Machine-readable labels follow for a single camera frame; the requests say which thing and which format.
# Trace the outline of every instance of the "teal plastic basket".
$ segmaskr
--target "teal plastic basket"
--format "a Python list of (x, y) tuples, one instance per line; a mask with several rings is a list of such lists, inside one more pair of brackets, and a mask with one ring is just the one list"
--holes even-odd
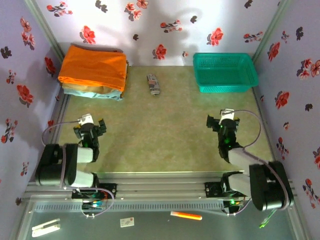
[(195, 53), (193, 67), (201, 93), (243, 93), (259, 84), (246, 53)]

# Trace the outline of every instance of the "small label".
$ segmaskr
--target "small label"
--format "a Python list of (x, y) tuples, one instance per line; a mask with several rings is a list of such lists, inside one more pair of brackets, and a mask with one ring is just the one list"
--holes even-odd
[(134, 225), (135, 225), (135, 218), (134, 217), (120, 219), (120, 227), (121, 228), (130, 227), (130, 226), (134, 226)]

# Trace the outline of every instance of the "glass surface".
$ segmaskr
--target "glass surface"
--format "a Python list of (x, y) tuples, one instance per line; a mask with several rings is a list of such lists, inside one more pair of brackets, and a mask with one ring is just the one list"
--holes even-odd
[[(106, 212), (87, 219), (81, 212), (34, 212), (27, 240), (33, 240), (31, 228), (60, 218), (61, 229), (38, 237), (39, 240), (291, 240), (291, 225), (285, 211), (276, 212), (265, 228), (259, 224), (270, 212), (260, 212), (250, 203), (242, 213), (220, 216), (207, 212), (189, 212), (202, 216), (191, 220), (170, 216), (170, 211)], [(121, 227), (120, 219), (134, 218), (134, 226)]]

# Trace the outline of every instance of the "orange towel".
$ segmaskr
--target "orange towel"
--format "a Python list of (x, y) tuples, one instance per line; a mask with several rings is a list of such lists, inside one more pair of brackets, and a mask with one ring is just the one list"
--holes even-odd
[(58, 80), (63, 84), (108, 87), (123, 92), (126, 85), (126, 55), (120, 52), (85, 50), (71, 45)]

